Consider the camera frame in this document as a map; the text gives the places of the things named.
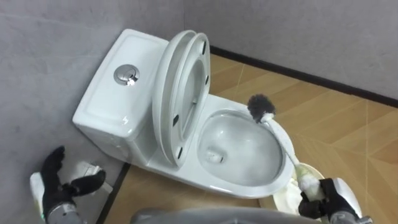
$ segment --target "black baseboard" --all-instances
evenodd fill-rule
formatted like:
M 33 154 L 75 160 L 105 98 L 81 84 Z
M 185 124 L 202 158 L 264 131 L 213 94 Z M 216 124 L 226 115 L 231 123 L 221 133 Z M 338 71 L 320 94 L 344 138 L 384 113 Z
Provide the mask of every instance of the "black baseboard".
M 393 106 L 398 108 L 398 100 L 389 98 L 386 96 L 382 96 L 377 93 L 373 93 L 367 90 L 362 90 L 360 88 L 352 87 L 349 85 L 345 85 L 339 82 L 331 81 L 326 78 L 321 78 L 315 75 L 310 75 L 304 72 L 296 71 L 294 69 L 286 68 L 280 65 L 276 65 L 269 62 L 264 62 L 262 60 L 258 60 L 255 58 L 251 58 L 245 55 L 237 54 L 234 52 L 230 52 L 228 50 L 223 50 L 218 47 L 210 46 L 210 52 L 212 54 L 228 58 L 231 60 L 235 60 L 237 62 L 245 63 L 247 65 L 251 65 L 257 68 L 262 68 L 271 72 L 276 72 L 282 75 L 286 75 L 288 77 L 296 78 L 298 80 L 302 80 L 305 82 L 309 82 L 315 85 L 324 86 L 326 88 L 340 91 L 342 93 L 355 95 L 358 97 L 362 97 L 367 100 L 376 101 L 378 103 L 382 103 L 385 105 Z
M 130 169 L 130 166 L 131 165 L 128 163 L 123 164 L 122 170 L 120 171 L 119 176 L 113 185 L 113 190 L 110 193 L 110 195 L 108 196 L 108 199 L 106 200 L 105 205 L 102 208 L 102 211 L 97 219 L 97 224 L 103 224 L 105 222 L 106 217 L 108 216 L 108 213 L 111 210 L 113 202 L 119 193 L 120 187 L 122 186 L 123 180 L 126 177 L 126 174 Z

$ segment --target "gray object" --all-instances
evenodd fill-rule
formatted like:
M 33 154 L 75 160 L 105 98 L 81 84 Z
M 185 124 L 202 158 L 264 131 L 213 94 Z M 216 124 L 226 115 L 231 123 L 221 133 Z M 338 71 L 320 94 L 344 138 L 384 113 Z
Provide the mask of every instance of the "gray object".
M 76 211 L 76 206 L 63 204 L 55 208 L 47 219 L 48 224 L 86 224 Z

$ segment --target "toilet tank lid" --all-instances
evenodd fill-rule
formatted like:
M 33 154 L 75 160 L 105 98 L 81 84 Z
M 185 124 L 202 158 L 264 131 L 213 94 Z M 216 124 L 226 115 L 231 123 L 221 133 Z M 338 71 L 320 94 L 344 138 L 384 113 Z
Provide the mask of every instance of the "toilet tank lid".
M 134 138 L 150 118 L 152 88 L 167 40 L 127 29 L 97 69 L 73 117 L 86 126 L 122 138 Z M 116 82 L 115 71 L 133 65 L 139 78 L 133 86 Z

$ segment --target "toilet brush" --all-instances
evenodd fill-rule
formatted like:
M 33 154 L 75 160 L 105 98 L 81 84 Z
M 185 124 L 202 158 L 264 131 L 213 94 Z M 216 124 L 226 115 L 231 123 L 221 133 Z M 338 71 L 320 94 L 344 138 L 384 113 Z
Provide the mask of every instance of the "toilet brush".
M 254 95 L 248 102 L 248 110 L 256 123 L 266 125 L 271 133 L 279 142 L 281 148 L 292 161 L 295 167 L 297 176 L 298 187 L 305 193 L 309 201 L 322 200 L 325 198 L 321 187 L 320 181 L 297 159 L 296 155 L 286 150 L 281 143 L 278 135 L 275 134 L 274 128 L 270 123 L 275 116 L 275 106 L 264 95 Z

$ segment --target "toilet bowl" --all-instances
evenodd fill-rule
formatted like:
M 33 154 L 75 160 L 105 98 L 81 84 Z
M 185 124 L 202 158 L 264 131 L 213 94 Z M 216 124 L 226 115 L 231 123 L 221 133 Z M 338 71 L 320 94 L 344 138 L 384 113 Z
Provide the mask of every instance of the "toilet bowl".
M 210 95 L 210 45 L 186 30 L 170 42 L 125 30 L 99 66 L 73 122 L 121 161 L 205 190 L 262 198 L 284 187 L 293 152 L 246 105 Z

